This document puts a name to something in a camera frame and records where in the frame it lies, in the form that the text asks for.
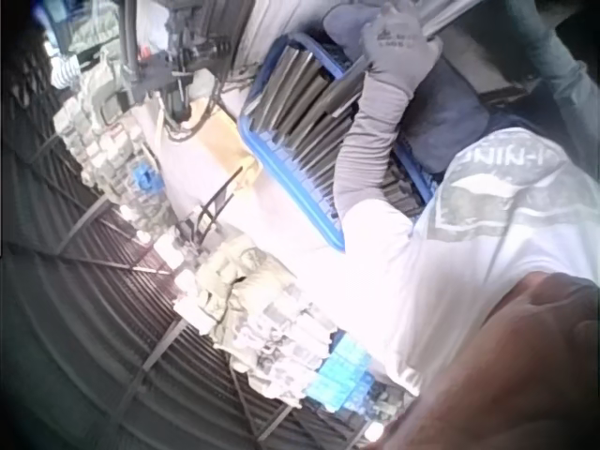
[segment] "gray glove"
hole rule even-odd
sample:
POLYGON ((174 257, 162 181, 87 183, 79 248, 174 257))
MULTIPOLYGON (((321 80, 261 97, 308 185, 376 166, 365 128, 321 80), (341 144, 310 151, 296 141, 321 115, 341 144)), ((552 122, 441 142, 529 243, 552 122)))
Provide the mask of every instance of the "gray glove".
POLYGON ((401 89, 409 98, 442 53, 442 42, 428 42, 411 0, 382 7, 374 22, 363 28, 365 57, 372 63, 371 78, 401 89))

